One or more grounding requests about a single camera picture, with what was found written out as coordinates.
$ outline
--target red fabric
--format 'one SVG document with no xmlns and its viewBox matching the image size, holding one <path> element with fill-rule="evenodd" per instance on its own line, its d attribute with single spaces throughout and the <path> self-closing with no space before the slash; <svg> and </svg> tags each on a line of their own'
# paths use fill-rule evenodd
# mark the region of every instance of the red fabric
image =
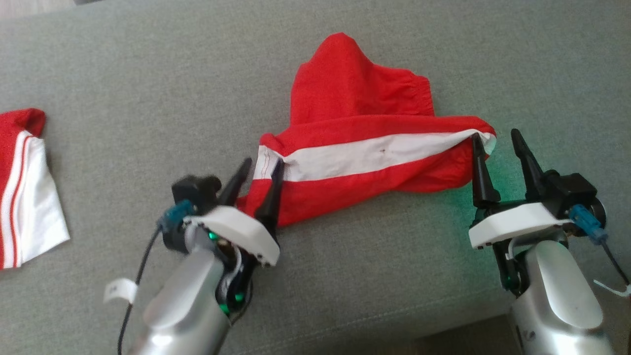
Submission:
<svg viewBox="0 0 631 355">
<path fill-rule="evenodd" d="M 401 133 L 477 129 L 495 135 L 493 128 L 477 117 L 433 115 L 430 84 L 425 77 L 373 64 L 353 39 L 338 33 L 328 37 L 298 70 L 289 128 L 276 136 L 263 135 L 260 143 L 286 157 L 303 148 Z M 259 164 L 257 169 L 273 169 L 267 162 Z M 386 191 L 426 193 L 458 188 L 470 181 L 471 166 L 471 142 L 467 139 L 443 153 L 379 171 L 285 181 L 279 225 L 333 212 Z M 248 197 L 240 205 L 246 213 L 254 213 L 270 184 L 269 179 L 253 180 Z"/>
<path fill-rule="evenodd" d="M 15 157 L 15 150 L 18 148 L 18 135 L 22 131 L 28 131 L 29 136 L 34 135 L 39 137 L 42 134 L 45 121 L 46 117 L 44 112 L 38 109 L 25 109 L 0 114 L 0 199 L 3 197 L 4 192 L 7 189 L 7 183 L 9 175 L 11 174 L 14 159 L 20 160 L 20 164 L 18 164 L 20 175 L 17 186 L 20 185 L 20 180 L 22 179 L 21 172 L 24 169 L 22 164 L 24 159 L 23 157 Z M 20 143 L 23 146 L 26 145 L 28 138 L 29 137 Z M 0 213 L 2 214 L 10 214 L 10 211 L 13 210 L 15 205 L 15 191 L 10 192 L 11 196 L 13 196 L 10 203 L 10 210 L 0 210 Z M 17 241 L 15 240 L 15 222 L 13 221 L 12 216 L 10 229 L 12 230 L 12 236 L 3 235 L 2 230 L 0 229 L 0 268 L 4 265 L 4 245 L 6 245 L 6 243 L 13 244 L 13 265 L 14 267 L 17 266 L 18 248 L 16 247 Z"/>
</svg>

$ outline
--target blue connector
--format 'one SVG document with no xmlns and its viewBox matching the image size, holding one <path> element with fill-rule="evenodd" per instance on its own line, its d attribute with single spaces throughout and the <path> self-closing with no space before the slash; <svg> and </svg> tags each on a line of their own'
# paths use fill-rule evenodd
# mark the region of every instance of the blue connector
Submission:
<svg viewBox="0 0 631 355">
<path fill-rule="evenodd" d="M 168 233 L 177 228 L 184 220 L 184 217 L 192 214 L 195 214 L 193 204 L 189 200 L 181 201 L 164 212 L 158 220 L 158 226 L 163 233 Z"/>
<path fill-rule="evenodd" d="M 594 245 L 600 245 L 607 240 L 609 235 L 604 231 L 602 225 L 583 205 L 574 205 L 570 209 L 570 219 L 581 228 Z"/>
</svg>

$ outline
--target clothing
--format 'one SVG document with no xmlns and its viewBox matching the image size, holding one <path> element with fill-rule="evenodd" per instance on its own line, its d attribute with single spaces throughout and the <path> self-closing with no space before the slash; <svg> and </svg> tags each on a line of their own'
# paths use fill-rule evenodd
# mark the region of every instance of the clothing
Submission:
<svg viewBox="0 0 631 355">
<path fill-rule="evenodd" d="M 0 114 L 0 267 L 22 263 L 69 239 L 46 164 L 38 109 Z"/>
<path fill-rule="evenodd" d="M 435 117 L 427 78 L 372 63 L 349 36 L 328 37 L 292 89 L 290 125 L 261 137 L 243 208 L 253 214 L 285 162 L 279 225 L 398 190 L 417 193 L 471 180 L 472 134 L 487 154 L 495 130 L 473 116 Z"/>
</svg>

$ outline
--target black cable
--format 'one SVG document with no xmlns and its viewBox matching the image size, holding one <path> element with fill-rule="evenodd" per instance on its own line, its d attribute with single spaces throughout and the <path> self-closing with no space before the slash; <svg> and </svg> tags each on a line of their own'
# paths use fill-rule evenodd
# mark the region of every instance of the black cable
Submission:
<svg viewBox="0 0 631 355">
<path fill-rule="evenodd" d="M 143 259 L 140 261 L 140 267 L 138 268 L 138 274 L 136 275 L 137 286 L 140 285 L 140 279 L 143 277 L 144 266 L 147 264 L 147 259 L 149 259 L 149 252 L 151 251 L 151 247 L 158 238 L 160 231 L 162 231 L 162 228 L 158 226 L 158 228 L 156 228 L 156 231 L 151 236 L 149 244 L 147 244 L 147 248 L 144 251 Z M 125 312 L 125 318 L 123 318 L 122 320 L 121 333 L 119 334 L 118 355 L 122 355 L 122 339 L 125 336 L 125 329 L 127 328 L 127 322 L 129 321 L 129 315 L 131 314 L 131 308 L 133 306 L 134 305 L 132 303 L 129 303 L 129 306 L 127 306 L 127 311 Z"/>
<path fill-rule="evenodd" d="M 614 259 L 613 255 L 611 254 L 611 250 L 609 250 L 609 247 L 607 246 L 607 243 L 605 241 L 602 241 L 601 244 L 603 245 L 603 249 L 604 252 L 607 254 L 607 257 L 609 258 L 609 260 L 611 260 L 613 267 L 616 268 L 616 271 L 618 272 L 620 277 L 622 277 L 622 279 L 625 281 L 625 285 L 629 285 L 629 278 L 627 277 L 625 272 L 622 271 L 620 265 L 618 265 L 618 262 Z"/>
</svg>

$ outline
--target white label tag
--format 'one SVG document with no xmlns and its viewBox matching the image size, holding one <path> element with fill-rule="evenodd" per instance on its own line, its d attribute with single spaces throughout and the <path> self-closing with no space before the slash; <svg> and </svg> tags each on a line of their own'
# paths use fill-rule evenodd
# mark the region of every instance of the white label tag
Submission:
<svg viewBox="0 0 631 355">
<path fill-rule="evenodd" d="M 134 303 L 138 285 L 129 279 L 116 279 L 105 286 L 103 303 L 108 303 L 114 298 L 126 299 L 129 303 Z"/>
</svg>

